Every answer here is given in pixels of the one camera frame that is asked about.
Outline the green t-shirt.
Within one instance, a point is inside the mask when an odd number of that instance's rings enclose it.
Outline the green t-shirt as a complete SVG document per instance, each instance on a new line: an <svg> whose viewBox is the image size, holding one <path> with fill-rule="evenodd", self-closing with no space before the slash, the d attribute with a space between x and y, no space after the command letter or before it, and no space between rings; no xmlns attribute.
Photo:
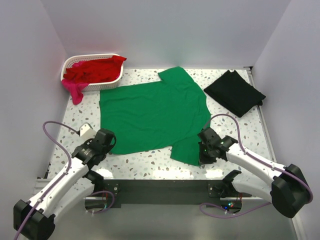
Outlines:
<svg viewBox="0 0 320 240"><path fill-rule="evenodd" d="M115 155L171 146L170 158L199 166L198 133L210 119L207 98L182 68L158 73L159 81L100 92L100 126L115 133Z"/></svg>

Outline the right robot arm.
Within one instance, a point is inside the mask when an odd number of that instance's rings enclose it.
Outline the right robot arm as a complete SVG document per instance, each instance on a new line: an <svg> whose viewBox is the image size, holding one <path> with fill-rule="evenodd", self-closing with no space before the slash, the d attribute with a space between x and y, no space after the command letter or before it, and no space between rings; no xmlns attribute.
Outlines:
<svg viewBox="0 0 320 240"><path fill-rule="evenodd" d="M221 198L249 194L273 205L283 216L293 218L313 199L301 169L290 164L270 161L246 149L239 139L226 135L221 138L207 127L199 134L199 162L215 163L218 159L240 167L228 173L212 186Z"/></svg>

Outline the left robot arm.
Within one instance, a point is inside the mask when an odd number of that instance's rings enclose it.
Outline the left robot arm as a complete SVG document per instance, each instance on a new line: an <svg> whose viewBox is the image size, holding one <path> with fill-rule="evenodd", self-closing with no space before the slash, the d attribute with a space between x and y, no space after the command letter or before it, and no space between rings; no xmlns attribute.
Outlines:
<svg viewBox="0 0 320 240"><path fill-rule="evenodd" d="M13 207L13 227L30 240L47 240L65 212L87 196L105 193L104 178L92 170L115 146L115 134L107 129L94 131L87 124L79 130L85 142L67 155L67 164L28 201L19 200Z"/></svg>

